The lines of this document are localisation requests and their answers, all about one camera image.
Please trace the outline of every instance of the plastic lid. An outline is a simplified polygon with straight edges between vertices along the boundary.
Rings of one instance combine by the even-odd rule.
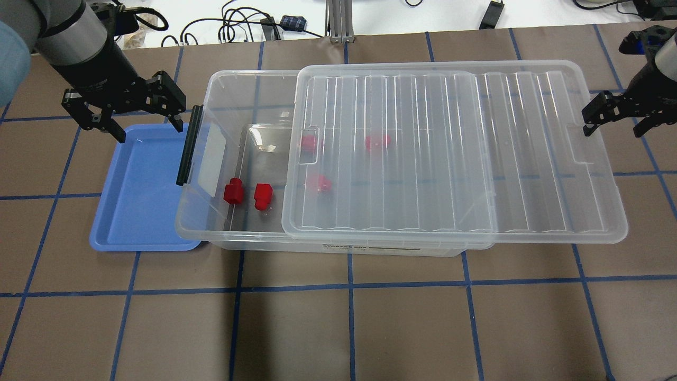
[[[566,61],[308,66],[282,226],[297,238],[611,243],[627,221]]]

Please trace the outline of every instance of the white background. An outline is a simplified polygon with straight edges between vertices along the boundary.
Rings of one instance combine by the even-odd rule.
[[[166,32],[150,31],[144,47],[158,47],[166,35],[177,38],[181,29],[197,18],[220,18],[224,0],[122,0],[127,7],[146,6],[157,9],[169,21]],[[604,24],[641,21],[637,16],[616,12],[614,6],[594,11],[578,9],[571,0],[504,0],[505,8],[497,28],[526,26]],[[588,6],[598,5],[580,0]],[[353,28],[356,35],[383,35],[477,29],[489,0],[423,0],[412,8],[404,0],[353,0]],[[236,0],[228,7],[254,7],[280,21],[283,15],[303,16],[307,30],[324,34],[325,0]],[[621,4],[621,10],[635,12],[632,2]],[[219,22],[204,21],[189,27],[200,44],[218,43]],[[256,41],[263,39],[261,27],[252,25]],[[244,34],[237,28],[238,40]],[[284,39],[307,38],[301,33],[284,32]]]

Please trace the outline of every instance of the red object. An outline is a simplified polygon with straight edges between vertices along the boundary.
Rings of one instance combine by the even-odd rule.
[[[304,152],[315,152],[318,146],[318,139],[314,135],[301,136],[301,150]]]
[[[371,136],[367,136],[364,139],[364,145],[366,146],[368,152],[372,152],[372,147],[379,151],[382,146],[387,147],[388,144],[390,144],[390,135],[388,134],[385,134],[382,137],[377,136],[374,139],[372,139]]]
[[[318,177],[318,192],[329,192],[332,190],[332,182],[324,175]]]
[[[254,200],[256,203],[254,207],[257,210],[266,210],[270,204],[270,200],[273,198],[273,187],[270,184],[256,184],[256,190],[254,190]]]
[[[239,204],[244,200],[244,188],[242,180],[237,177],[230,179],[230,184],[226,184],[223,192],[223,199],[229,204]]]

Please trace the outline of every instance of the brown tile floor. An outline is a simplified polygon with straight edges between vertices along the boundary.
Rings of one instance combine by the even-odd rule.
[[[640,62],[609,46],[650,24],[598,28],[624,83]],[[618,87],[593,26],[358,36],[348,58],[428,61],[430,46],[437,61],[515,59],[513,37],[524,59],[571,59],[591,88]],[[308,40],[129,55],[146,76],[178,71],[194,104],[215,71],[340,63],[344,49]],[[648,381],[677,373],[677,174],[657,176],[629,122],[603,128],[630,223],[617,245],[497,244],[455,258],[240,253],[209,244],[185,253],[97,253],[88,235],[114,142],[94,132],[75,141],[71,120],[49,118],[64,114],[58,100],[66,84],[39,56],[32,61],[0,125],[0,381],[111,373],[117,380],[601,381],[607,368],[619,381]],[[662,171],[677,170],[676,131],[647,134]]]

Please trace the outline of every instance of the blue tray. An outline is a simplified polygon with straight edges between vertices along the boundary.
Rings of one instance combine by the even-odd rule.
[[[171,124],[132,125],[118,144],[89,235],[101,252],[183,251],[199,241],[179,237],[174,219],[181,187],[176,175],[185,131]]]

